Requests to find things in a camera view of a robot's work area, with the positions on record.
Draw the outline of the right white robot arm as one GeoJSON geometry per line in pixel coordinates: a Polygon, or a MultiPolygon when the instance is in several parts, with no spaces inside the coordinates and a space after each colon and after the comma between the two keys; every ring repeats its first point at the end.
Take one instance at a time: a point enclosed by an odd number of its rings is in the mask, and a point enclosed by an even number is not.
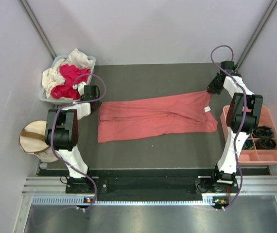
{"type": "Polygon", "coordinates": [[[232,100],[226,115],[228,135],[225,148],[209,183],[215,192],[236,183],[235,176],[241,170],[238,158],[245,141],[259,124],[263,104],[263,96],[254,94],[246,87],[233,61],[221,62],[220,72],[208,85],[207,92],[220,94],[223,90],[229,93],[232,100]]]}

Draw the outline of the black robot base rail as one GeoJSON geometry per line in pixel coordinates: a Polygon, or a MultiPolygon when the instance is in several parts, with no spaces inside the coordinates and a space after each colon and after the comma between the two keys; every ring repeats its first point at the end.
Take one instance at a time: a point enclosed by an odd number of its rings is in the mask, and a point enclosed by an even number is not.
{"type": "Polygon", "coordinates": [[[201,200],[212,193],[226,199],[238,190],[235,184],[213,188],[211,168],[92,169],[88,175],[94,188],[82,194],[97,194],[97,200],[201,200]]]}

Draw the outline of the salmon pink t-shirt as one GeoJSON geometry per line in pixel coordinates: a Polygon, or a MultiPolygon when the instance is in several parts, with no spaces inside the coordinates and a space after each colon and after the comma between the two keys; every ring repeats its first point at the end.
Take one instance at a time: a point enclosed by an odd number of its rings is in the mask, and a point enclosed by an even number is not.
{"type": "Polygon", "coordinates": [[[206,91],[131,101],[103,102],[99,108],[99,143],[172,133],[214,133],[218,121],[206,91]]]}

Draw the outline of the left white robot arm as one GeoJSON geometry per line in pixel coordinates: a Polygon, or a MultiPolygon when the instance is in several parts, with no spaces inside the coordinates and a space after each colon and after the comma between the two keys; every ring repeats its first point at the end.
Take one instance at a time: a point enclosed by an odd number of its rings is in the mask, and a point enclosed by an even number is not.
{"type": "Polygon", "coordinates": [[[78,120],[97,111],[101,105],[99,97],[98,86],[86,85],[79,99],[85,103],[48,111],[44,139],[69,170],[66,193],[88,193],[94,188],[93,180],[86,176],[88,166],[78,149],[78,120]]]}

